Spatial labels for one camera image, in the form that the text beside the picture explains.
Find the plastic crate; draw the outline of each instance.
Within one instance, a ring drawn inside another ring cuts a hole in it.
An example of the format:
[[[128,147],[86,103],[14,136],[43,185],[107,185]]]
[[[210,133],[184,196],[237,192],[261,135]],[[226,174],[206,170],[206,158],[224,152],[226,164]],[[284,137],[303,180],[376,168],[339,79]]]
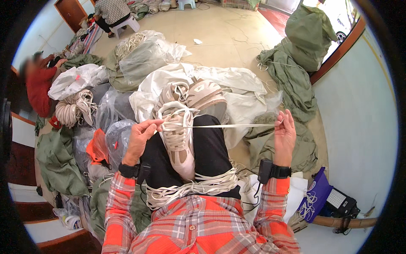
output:
[[[259,3],[255,7],[252,7],[249,2],[245,0],[221,0],[221,5],[224,8],[235,8],[249,11],[257,11]]]

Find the person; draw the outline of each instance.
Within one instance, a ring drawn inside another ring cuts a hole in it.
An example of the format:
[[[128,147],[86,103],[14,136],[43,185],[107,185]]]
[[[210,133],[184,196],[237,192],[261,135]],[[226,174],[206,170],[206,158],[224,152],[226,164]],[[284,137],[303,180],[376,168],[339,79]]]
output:
[[[162,123],[161,119],[147,120],[132,127],[128,150],[110,186],[102,253],[300,253],[292,229],[283,222],[288,177],[272,177],[263,185],[253,225],[244,218],[237,186],[216,196],[179,198],[154,211],[152,223],[137,232],[130,215],[137,179],[124,177],[128,172],[122,168],[131,168],[140,159],[151,166],[146,178],[151,188],[183,185],[159,133],[154,134],[162,131]],[[211,115],[194,119],[194,126],[219,124]],[[296,131],[289,110],[279,112],[274,134],[273,164],[291,172]],[[232,168],[222,128],[194,128],[193,147],[196,174],[217,176]]]
[[[96,0],[95,14],[96,24],[100,26],[108,37],[114,37],[110,27],[118,26],[130,17],[130,8],[123,0]]]
[[[54,67],[41,69],[38,62],[27,59],[20,67],[21,79],[26,83],[28,101],[40,117],[50,117],[55,111],[58,101],[52,100],[48,91],[57,69],[66,61],[68,60],[61,59]]]

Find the beige floor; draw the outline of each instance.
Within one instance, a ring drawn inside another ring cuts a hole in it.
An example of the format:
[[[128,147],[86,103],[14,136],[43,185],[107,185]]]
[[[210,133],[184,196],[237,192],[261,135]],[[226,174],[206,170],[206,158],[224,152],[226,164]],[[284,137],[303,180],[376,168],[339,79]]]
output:
[[[182,59],[185,63],[214,67],[244,67],[254,72],[261,80],[270,80],[267,72],[257,67],[255,57],[261,50],[268,50],[278,44],[282,37],[259,13],[240,9],[222,8],[218,5],[199,5],[201,9],[169,11],[141,19],[140,30],[155,30],[173,43],[187,46],[191,56]],[[120,40],[129,37],[132,29],[120,34]],[[193,39],[203,43],[197,45]],[[119,43],[117,38],[108,38],[104,33],[97,42],[93,54],[105,57]],[[317,166],[305,174],[309,178],[321,165],[328,166],[327,145],[320,113],[309,122],[318,145]],[[229,151],[230,157],[249,166],[249,152],[241,141]]]

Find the doorway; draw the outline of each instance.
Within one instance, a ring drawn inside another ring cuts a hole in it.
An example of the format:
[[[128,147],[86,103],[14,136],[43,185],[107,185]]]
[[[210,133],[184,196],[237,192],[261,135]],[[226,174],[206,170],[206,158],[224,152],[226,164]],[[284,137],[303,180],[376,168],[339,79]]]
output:
[[[78,0],[59,0],[54,6],[74,33],[82,28],[79,23],[87,14]]]

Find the sneaker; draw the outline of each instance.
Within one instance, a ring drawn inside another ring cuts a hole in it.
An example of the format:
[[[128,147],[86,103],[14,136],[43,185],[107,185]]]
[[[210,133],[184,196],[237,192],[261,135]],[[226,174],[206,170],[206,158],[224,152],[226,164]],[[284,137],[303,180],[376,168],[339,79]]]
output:
[[[227,101],[223,96],[221,87],[211,80],[196,80],[189,86],[186,105],[195,108],[201,115],[215,116],[220,123],[226,119]]]
[[[185,82],[171,82],[168,83],[162,89],[161,94],[158,98],[158,103],[154,107],[153,115],[156,116],[156,113],[162,105],[168,102],[178,101],[182,104],[186,104],[186,93],[189,90],[189,85]]]
[[[168,151],[173,169],[185,180],[194,180],[194,152],[192,128],[193,111],[178,101],[165,103],[157,112],[157,119],[163,119],[159,134]]]

